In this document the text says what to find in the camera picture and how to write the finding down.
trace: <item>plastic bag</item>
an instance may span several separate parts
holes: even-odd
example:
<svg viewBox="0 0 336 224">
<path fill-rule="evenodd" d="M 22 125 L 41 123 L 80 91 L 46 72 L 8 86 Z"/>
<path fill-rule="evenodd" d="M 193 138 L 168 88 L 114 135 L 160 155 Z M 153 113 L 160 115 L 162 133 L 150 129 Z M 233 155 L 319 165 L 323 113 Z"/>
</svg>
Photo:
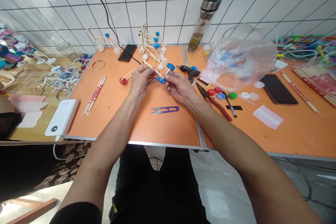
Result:
<svg viewBox="0 0 336 224">
<path fill-rule="evenodd" d="M 222 38 L 212 48 L 202 77 L 230 92 L 260 81 L 278 54 L 275 44 L 265 40 Z"/>
</svg>

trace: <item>red-handled pliers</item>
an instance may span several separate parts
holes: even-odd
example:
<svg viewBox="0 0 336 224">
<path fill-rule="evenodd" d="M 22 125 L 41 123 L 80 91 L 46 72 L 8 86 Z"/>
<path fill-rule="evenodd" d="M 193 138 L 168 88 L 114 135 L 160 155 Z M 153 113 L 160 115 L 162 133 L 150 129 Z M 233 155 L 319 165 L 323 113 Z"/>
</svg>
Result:
<svg viewBox="0 0 336 224">
<path fill-rule="evenodd" d="M 215 98 L 211 98 L 207 91 L 200 84 L 196 83 L 196 85 L 198 87 L 198 90 L 201 92 L 204 100 L 209 103 L 210 106 L 211 103 L 215 105 L 221 111 L 226 120 L 232 121 L 231 116 L 229 116 L 228 112 L 218 102 L 216 102 Z"/>
</svg>

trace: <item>tiled floor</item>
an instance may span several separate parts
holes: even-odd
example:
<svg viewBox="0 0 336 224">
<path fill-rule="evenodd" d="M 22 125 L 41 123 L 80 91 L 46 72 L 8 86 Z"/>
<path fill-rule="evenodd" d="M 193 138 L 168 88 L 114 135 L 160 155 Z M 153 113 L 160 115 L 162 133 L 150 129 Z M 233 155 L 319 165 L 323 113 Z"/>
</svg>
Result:
<svg viewBox="0 0 336 224">
<path fill-rule="evenodd" d="M 165 148 L 146 146 L 149 157 L 164 160 Z M 207 219 L 212 224 L 219 223 L 256 223 L 251 202 L 248 198 L 242 180 L 218 152 L 190 151 L 190 158 Z M 274 158 L 292 179 L 303 197 L 310 197 L 308 203 L 319 214 L 324 223 L 335 223 L 336 220 L 336 163 L 311 161 L 303 159 Z M 151 159 L 154 169 L 161 168 L 161 161 Z M 119 162 L 112 169 L 108 181 L 105 198 L 103 223 L 109 223 L 108 212 L 111 208 L 111 198 L 116 188 L 116 177 Z M 40 190 L 25 198 L 47 201 L 53 197 L 61 201 L 71 182 Z M 33 224 L 48 223 L 55 214 L 58 205 L 48 213 L 33 221 Z M 27 212 L 28 209 L 8 204 L 0 215 L 0 224 L 7 223 L 16 216 Z"/>
</svg>

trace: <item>orange table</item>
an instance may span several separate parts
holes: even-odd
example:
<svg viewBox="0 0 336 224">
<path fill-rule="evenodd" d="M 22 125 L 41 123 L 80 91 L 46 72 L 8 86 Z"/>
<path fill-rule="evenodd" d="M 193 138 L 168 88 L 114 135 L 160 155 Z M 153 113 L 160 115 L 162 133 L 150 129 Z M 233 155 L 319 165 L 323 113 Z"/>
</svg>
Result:
<svg viewBox="0 0 336 224">
<path fill-rule="evenodd" d="M 66 136 L 67 138 L 95 140 L 124 101 L 132 79 L 128 80 L 127 85 L 122 86 L 119 83 L 119 78 L 137 68 L 139 64 L 136 61 L 130 63 L 119 62 L 117 61 L 118 57 L 113 53 L 112 48 L 106 48 L 104 52 L 97 52 L 92 62 L 100 59 L 104 60 L 105 68 L 100 71 L 93 71 L 89 66 L 83 74 L 81 81 L 70 97 L 70 99 L 78 99 L 80 105 Z M 141 59 L 138 50 L 134 57 Z M 201 48 L 195 54 L 186 53 L 186 57 L 189 66 L 195 65 L 200 71 L 205 69 L 205 59 Z M 174 65 L 186 64 L 183 59 L 182 47 L 167 47 L 166 58 L 168 62 Z M 147 62 L 157 69 L 158 64 L 152 58 Z M 296 106 L 275 105 L 263 89 L 249 86 L 239 90 L 239 93 L 243 91 L 255 92 L 260 96 L 260 99 L 254 101 L 255 106 L 240 98 L 232 100 L 232 105 L 243 107 L 243 111 L 236 111 L 238 118 L 234 118 L 232 123 L 248 134 L 270 155 L 320 160 L 335 159 L 336 134 L 333 129 L 333 122 L 336 120 L 336 109 L 297 77 L 289 67 L 285 68 L 283 72 L 317 107 L 322 116 L 314 113 L 283 77 L 279 76 L 299 104 Z M 104 75 L 107 77 L 106 82 L 91 113 L 82 115 L 99 80 Z M 225 100 L 219 101 L 219 103 L 223 107 L 227 105 Z M 152 112 L 150 109 L 153 107 L 176 105 L 180 107 L 179 112 L 150 114 Z M 267 127 L 252 114 L 261 105 L 265 105 L 284 118 L 277 130 Z M 193 116 L 182 105 L 177 104 L 160 83 L 155 83 L 149 87 L 147 97 L 142 103 L 133 124 L 129 140 L 133 144 L 214 149 L 207 134 L 204 133 L 203 137 L 201 128 L 197 128 Z"/>
</svg>

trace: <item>green bottle cap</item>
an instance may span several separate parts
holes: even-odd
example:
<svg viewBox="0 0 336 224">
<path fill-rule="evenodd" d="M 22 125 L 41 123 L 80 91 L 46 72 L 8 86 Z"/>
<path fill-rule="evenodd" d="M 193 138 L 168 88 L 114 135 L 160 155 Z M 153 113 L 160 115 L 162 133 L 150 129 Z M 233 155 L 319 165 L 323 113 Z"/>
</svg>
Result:
<svg viewBox="0 0 336 224">
<path fill-rule="evenodd" d="M 238 97 L 238 95 L 235 93 L 235 92 L 232 92 L 232 93 L 229 93 L 228 97 L 231 99 L 231 100 L 234 100 Z"/>
</svg>

